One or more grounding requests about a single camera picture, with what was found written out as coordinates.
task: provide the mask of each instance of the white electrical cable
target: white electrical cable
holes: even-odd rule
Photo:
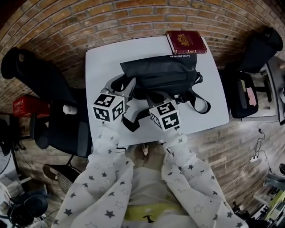
[[[231,182],[229,183],[226,187],[222,188],[222,191],[227,188],[228,186],[230,186],[232,183],[234,183],[236,181],[236,179],[239,178],[239,176],[241,175],[242,171],[244,170],[244,168],[246,167],[246,165],[250,162],[250,160],[244,165],[244,167],[242,168],[242,170],[240,171],[240,173],[238,174],[238,176]]]

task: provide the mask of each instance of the red box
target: red box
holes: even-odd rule
[[[39,98],[25,95],[13,102],[13,113],[17,117],[31,117],[37,113],[38,118],[49,116],[49,104]]]

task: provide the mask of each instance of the bag strap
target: bag strap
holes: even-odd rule
[[[193,83],[192,87],[196,84],[199,84],[199,83],[202,83],[203,82],[203,76],[200,74],[200,72],[197,72],[197,78],[195,79],[195,82]],[[179,104],[179,103],[186,103],[187,101],[190,101],[192,107],[194,108],[194,110],[200,114],[206,114],[210,111],[211,109],[211,104],[206,101],[204,98],[200,97],[197,93],[195,93],[192,89],[192,87],[179,95],[178,98],[176,98],[176,103]],[[195,103],[196,103],[196,99],[199,98],[201,100],[203,100],[206,105],[207,105],[207,108],[204,112],[201,112],[201,111],[198,111],[196,108],[195,108]]]
[[[199,84],[203,82],[203,76],[200,74],[200,72],[197,72],[197,78],[195,79],[195,82],[193,83],[192,87],[196,84]],[[200,114],[206,114],[210,111],[211,109],[211,104],[206,101],[205,99],[203,99],[202,97],[200,97],[197,93],[195,93],[192,89],[192,87],[179,95],[178,98],[175,99],[176,103],[179,104],[179,103],[186,103],[187,101],[189,101],[191,103],[191,105],[193,106],[194,110]],[[196,103],[196,99],[199,98],[201,100],[203,100],[206,105],[207,105],[207,108],[204,112],[201,112],[201,111],[198,111],[196,108],[195,108],[195,103]],[[123,117],[122,119],[122,122],[123,124],[126,126],[127,129],[129,129],[131,132],[134,132],[136,131],[138,128],[139,128],[139,120],[140,119],[143,119],[147,116],[149,116],[149,109],[145,109],[143,111],[140,111],[136,117],[136,119],[134,120],[134,122],[131,122],[130,120],[128,120],[126,117]]]

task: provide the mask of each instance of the white sleeve with stars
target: white sleeve with stars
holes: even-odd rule
[[[162,179],[166,181],[199,228],[247,228],[233,214],[210,166],[196,158],[187,146],[187,136],[176,130],[164,133]]]
[[[53,228],[121,227],[132,188],[133,162],[115,154],[118,126],[102,126],[86,170],[66,194]]]

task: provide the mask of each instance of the pink paper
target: pink paper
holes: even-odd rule
[[[246,88],[246,91],[248,92],[248,98],[249,98],[249,105],[257,105],[257,101],[254,97],[254,93],[251,87]]]

